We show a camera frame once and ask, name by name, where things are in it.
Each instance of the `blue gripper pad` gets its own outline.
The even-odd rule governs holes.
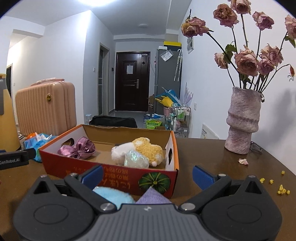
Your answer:
[[[81,183],[93,190],[103,179],[104,169],[102,166],[98,166],[93,169],[90,173],[86,174],[82,179]]]
[[[192,171],[193,181],[200,187],[201,190],[207,189],[215,183],[215,177],[207,173],[201,167],[195,166]]]

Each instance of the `orange cardboard box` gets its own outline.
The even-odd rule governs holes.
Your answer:
[[[94,142],[96,153],[93,156],[82,160],[57,154],[61,146],[72,145],[81,137],[88,137]],[[152,144],[162,147],[163,162],[149,169],[114,165],[111,149],[116,144],[139,137],[147,137]],[[42,146],[39,152],[47,174],[64,178],[72,172],[81,174],[99,163],[104,168],[104,178],[98,186],[116,188],[133,195],[142,195],[153,185],[165,197],[171,198],[179,172],[175,135],[166,130],[79,125]]]

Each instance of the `pink suitcase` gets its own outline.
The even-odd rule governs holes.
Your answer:
[[[60,135],[75,127],[75,87],[64,79],[46,79],[19,90],[15,106],[20,132]]]

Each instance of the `purple cloth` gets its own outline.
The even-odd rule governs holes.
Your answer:
[[[86,159],[96,152],[94,143],[87,137],[81,137],[75,145],[63,145],[57,153],[75,159]]]
[[[142,197],[136,202],[136,204],[168,204],[171,203],[166,197],[161,195],[153,187],[144,193]]]

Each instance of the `ceiling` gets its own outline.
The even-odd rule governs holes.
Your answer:
[[[191,0],[115,0],[108,5],[91,8],[79,0],[22,0],[6,15],[47,26],[90,9],[113,35],[159,35],[165,33],[167,20],[169,29],[180,28],[190,2]],[[139,24],[147,24],[148,27],[139,28]]]
[[[26,35],[22,35],[22,34],[11,34],[10,36],[10,45],[9,48],[11,48],[12,46],[14,46],[15,44],[17,44],[19,41],[23,40],[25,37],[27,37]]]

